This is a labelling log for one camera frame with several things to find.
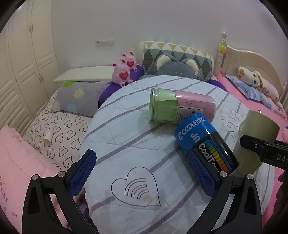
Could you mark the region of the olive green plastic cup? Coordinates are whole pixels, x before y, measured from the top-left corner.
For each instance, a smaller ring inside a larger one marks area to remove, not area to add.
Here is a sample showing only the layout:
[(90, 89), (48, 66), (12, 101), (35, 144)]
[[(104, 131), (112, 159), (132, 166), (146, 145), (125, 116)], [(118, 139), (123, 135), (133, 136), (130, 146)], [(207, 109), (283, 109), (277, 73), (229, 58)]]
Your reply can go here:
[(261, 142), (274, 143), (280, 127), (262, 113), (249, 110), (246, 119), (240, 125), (240, 134), (233, 153), (239, 163), (235, 175), (244, 177), (253, 174), (261, 165)]

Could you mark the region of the pink bed blanket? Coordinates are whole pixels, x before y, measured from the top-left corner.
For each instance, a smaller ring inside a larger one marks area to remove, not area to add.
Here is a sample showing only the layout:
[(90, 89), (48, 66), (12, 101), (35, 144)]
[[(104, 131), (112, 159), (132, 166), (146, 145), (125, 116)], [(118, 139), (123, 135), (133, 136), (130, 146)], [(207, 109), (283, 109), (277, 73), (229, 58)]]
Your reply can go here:
[[(282, 130), (287, 126), (287, 120), (283, 118), (282, 115), (270, 110), (263, 103), (254, 101), (252, 99), (247, 99), (244, 95), (226, 78), (226, 75), (223, 73), (218, 73), (216, 75), (216, 79), (225, 87), (228, 93), (233, 95), (239, 101), (241, 101), (248, 109), (253, 111), (260, 111), (263, 115), (269, 117), (271, 120), (276, 122), (280, 127), (279, 134), (277, 135), (277, 140), (284, 141), (282, 136)], [(269, 201), (267, 208), (262, 215), (262, 226), (266, 224), (266, 222), (270, 219), (273, 214), (274, 205), (276, 203), (276, 194), (280, 186), (281, 182), (278, 181), (279, 176), (284, 172), (282, 169), (275, 168), (275, 176), (274, 176), (274, 185), (272, 190), (272, 195)]]

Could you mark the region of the pink quilt at left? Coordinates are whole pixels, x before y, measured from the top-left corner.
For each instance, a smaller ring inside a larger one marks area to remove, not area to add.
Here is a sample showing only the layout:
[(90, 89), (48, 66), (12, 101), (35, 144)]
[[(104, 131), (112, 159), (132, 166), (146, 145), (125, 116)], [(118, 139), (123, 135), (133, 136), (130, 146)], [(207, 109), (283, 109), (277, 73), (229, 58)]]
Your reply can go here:
[(60, 170), (25, 141), (15, 128), (1, 128), (1, 208), (20, 233), (24, 200), (31, 177), (55, 176)]

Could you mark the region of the blue cartoon pillow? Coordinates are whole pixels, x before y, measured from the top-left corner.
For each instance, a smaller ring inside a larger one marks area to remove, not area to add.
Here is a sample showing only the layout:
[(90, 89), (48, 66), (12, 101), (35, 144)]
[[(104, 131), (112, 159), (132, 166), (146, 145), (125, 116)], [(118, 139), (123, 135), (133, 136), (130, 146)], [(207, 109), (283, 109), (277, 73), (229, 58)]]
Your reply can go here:
[(257, 89), (253, 88), (240, 81), (236, 76), (226, 75), (226, 78), (248, 99), (252, 99), (258, 102), (262, 102), (267, 105), (265, 96), (260, 93)]

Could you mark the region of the small white tube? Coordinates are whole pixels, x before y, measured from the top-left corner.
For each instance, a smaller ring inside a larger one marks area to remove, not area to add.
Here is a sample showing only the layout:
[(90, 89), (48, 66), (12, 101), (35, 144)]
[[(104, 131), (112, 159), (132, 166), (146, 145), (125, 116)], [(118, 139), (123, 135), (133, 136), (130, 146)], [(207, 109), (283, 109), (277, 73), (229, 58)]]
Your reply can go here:
[(52, 144), (52, 137), (53, 137), (53, 133), (47, 132), (43, 139), (43, 143), (46, 144), (47, 146), (50, 146)]

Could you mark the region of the white dog plush toy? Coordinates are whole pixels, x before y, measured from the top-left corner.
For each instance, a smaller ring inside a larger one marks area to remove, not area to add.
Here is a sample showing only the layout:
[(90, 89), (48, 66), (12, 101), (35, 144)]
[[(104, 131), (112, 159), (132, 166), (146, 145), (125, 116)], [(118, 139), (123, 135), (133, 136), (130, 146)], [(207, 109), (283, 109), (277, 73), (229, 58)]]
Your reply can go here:
[(265, 80), (258, 71), (250, 71), (247, 68), (240, 66), (238, 67), (237, 73), (238, 78), (242, 82), (256, 88), (265, 96), (270, 97), (279, 108), (283, 108), (277, 89)]

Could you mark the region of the blue black spray can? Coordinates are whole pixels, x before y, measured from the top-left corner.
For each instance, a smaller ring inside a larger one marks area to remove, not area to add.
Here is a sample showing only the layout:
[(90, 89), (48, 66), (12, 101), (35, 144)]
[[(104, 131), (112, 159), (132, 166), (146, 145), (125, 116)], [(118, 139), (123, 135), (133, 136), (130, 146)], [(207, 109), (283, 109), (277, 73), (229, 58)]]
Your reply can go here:
[(229, 146), (201, 113), (185, 118), (176, 128), (174, 137), (186, 154), (198, 153), (219, 172), (231, 174), (239, 166)]

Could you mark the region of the heart pattern sheet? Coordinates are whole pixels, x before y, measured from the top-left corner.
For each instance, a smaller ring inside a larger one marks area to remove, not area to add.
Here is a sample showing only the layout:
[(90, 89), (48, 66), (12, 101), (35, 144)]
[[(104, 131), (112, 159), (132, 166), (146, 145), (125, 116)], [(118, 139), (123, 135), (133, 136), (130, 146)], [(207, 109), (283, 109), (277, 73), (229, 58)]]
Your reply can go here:
[[(61, 171), (66, 171), (79, 160), (78, 151), (92, 118), (67, 112), (52, 113), (55, 92), (46, 107), (36, 115), (24, 139), (40, 154)], [(52, 144), (47, 146), (43, 139), (52, 132)]]

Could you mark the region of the cream wooden headboard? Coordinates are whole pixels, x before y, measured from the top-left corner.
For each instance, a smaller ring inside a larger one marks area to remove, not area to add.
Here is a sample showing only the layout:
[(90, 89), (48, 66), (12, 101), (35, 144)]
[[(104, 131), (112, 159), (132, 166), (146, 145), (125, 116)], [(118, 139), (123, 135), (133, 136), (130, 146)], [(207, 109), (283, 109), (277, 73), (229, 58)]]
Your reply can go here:
[(214, 74), (222, 72), (235, 76), (239, 66), (252, 71), (257, 70), (277, 88), (283, 108), (287, 110), (287, 83), (280, 81), (280, 77), (272, 63), (259, 53), (232, 48), (226, 42), (226, 38), (227, 33), (223, 32), (218, 46), (217, 58), (214, 61)]

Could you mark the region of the white striped round quilt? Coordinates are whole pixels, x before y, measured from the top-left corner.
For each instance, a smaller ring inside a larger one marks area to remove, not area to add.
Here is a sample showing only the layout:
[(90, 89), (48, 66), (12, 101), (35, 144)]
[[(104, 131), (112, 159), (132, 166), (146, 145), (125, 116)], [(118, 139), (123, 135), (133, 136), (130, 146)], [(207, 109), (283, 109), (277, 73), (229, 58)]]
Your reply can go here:
[(211, 84), (153, 76), (111, 95), (94, 115), (79, 156), (97, 163), (85, 183), (89, 215), (100, 233), (186, 233), (210, 201), (174, 138), (176, 125), (149, 121), (152, 88), (210, 95), (212, 125), (234, 148), (247, 107)]

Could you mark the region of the green pink tall can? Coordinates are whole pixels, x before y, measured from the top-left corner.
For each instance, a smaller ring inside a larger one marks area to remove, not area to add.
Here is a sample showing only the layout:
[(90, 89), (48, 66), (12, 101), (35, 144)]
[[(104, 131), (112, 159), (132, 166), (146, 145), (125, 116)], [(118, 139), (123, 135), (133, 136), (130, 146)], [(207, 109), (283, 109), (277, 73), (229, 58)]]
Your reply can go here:
[(192, 114), (201, 113), (209, 121), (214, 119), (216, 105), (209, 95), (168, 89), (151, 89), (149, 120), (179, 124)]

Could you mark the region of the grey flower pillow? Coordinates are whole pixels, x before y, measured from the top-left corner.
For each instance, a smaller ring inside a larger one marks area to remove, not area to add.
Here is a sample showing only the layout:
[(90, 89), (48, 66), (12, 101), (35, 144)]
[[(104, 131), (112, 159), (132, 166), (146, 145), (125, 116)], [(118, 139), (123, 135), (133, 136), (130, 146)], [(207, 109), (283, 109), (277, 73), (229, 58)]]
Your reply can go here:
[(69, 112), (94, 116), (98, 101), (110, 81), (72, 82), (66, 81), (57, 91), (51, 112)]

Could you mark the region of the cream wardrobe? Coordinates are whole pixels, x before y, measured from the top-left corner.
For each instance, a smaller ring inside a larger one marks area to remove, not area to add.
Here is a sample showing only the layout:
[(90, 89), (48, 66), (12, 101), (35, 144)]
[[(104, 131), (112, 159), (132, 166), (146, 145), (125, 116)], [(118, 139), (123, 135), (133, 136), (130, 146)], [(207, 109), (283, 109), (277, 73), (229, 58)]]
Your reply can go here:
[(1, 31), (1, 127), (21, 135), (58, 88), (51, 14), (51, 1), (20, 1)]

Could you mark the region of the grey bear plush cushion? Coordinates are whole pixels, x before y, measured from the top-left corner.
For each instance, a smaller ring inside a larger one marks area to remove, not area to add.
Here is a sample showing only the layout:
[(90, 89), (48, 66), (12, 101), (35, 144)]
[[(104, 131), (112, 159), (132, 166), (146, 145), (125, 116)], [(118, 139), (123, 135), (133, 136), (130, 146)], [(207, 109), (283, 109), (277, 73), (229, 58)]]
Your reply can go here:
[(199, 66), (194, 59), (186, 58), (179, 61), (172, 55), (162, 54), (154, 63), (152, 74), (141, 76), (139, 80), (162, 75), (198, 79), (198, 74)]

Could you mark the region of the white nightstand top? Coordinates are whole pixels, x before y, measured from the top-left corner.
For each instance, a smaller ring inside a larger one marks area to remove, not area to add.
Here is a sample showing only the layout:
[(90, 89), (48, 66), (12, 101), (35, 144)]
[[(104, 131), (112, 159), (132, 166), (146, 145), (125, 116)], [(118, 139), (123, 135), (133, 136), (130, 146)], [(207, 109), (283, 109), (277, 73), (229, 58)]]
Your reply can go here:
[(92, 66), (69, 69), (54, 82), (60, 83), (64, 81), (105, 81), (111, 80), (114, 67), (112, 66)]

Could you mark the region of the purple blanket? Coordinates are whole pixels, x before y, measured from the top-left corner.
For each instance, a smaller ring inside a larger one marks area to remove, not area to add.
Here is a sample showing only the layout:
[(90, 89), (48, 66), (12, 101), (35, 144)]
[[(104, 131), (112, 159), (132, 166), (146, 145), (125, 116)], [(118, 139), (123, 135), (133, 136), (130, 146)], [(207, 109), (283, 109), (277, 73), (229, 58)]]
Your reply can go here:
[[(140, 65), (137, 65), (137, 69), (138, 71), (133, 71), (131, 70), (130, 72), (130, 79), (133, 80), (133, 82), (136, 82), (139, 80), (139, 78), (141, 76), (144, 75), (144, 68)], [(118, 91), (119, 89), (121, 89), (121, 86), (116, 84), (116, 83), (109, 83), (109, 85), (106, 87), (106, 89), (102, 92), (102, 94), (99, 97), (98, 100), (98, 108), (101, 107), (101, 105), (112, 95), (114, 94), (116, 91)]]

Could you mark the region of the diamond pattern bolster pillow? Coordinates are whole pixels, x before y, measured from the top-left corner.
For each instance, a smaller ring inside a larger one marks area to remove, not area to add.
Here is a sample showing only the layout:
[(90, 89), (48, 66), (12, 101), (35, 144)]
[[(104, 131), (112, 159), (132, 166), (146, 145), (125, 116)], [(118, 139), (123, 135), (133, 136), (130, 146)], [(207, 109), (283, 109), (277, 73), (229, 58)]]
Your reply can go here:
[(209, 81), (213, 76), (214, 60), (208, 52), (173, 43), (143, 40), (139, 43), (137, 59), (146, 75), (153, 74), (154, 64), (161, 54), (172, 55), (179, 61), (193, 59), (199, 67), (202, 81)]

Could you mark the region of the front pink bunny plush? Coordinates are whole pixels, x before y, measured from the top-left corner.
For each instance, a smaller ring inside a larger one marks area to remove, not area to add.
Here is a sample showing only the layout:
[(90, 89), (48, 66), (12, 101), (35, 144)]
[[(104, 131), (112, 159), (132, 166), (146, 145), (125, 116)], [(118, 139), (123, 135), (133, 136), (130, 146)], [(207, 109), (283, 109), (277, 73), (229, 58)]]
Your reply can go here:
[(131, 76), (131, 68), (127, 65), (124, 59), (121, 59), (121, 63), (111, 63), (110, 66), (114, 67), (112, 74), (112, 82), (124, 87), (127, 83), (133, 83)]

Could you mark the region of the pink bunny plush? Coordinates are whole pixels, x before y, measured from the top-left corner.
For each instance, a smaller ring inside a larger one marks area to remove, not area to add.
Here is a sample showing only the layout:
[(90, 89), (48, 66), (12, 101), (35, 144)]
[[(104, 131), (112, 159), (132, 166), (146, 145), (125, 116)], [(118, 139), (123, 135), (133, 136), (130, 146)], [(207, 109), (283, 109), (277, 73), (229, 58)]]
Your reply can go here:
[(121, 56), (122, 63), (126, 64), (130, 68), (130, 70), (133, 70), (135, 72), (138, 71), (137, 60), (132, 51), (130, 51), (128, 55), (122, 53)]
[(114, 67), (112, 74), (112, 82), (124, 87), (127, 83), (133, 83), (131, 76), (131, 68), (127, 65), (124, 59), (121, 59), (121, 63), (111, 63), (110, 66)]

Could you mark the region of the rear pink bunny plush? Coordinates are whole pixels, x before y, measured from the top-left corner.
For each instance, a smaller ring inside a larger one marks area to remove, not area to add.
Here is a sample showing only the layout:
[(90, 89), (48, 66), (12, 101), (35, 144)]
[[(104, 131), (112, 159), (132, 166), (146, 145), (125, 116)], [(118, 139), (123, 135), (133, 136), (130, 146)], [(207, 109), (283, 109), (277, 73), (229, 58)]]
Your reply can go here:
[(130, 70), (133, 70), (135, 72), (138, 71), (137, 60), (132, 51), (130, 51), (128, 55), (122, 53), (121, 56), (122, 63), (126, 64), (130, 68)]

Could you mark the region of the wall socket plate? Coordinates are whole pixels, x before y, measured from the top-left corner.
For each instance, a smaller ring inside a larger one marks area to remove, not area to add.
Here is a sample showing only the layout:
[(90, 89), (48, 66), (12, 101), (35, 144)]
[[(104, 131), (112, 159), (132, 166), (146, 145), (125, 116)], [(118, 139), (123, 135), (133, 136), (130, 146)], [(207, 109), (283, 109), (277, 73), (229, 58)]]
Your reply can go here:
[(97, 47), (107, 47), (114, 45), (114, 39), (97, 40), (95, 41)]

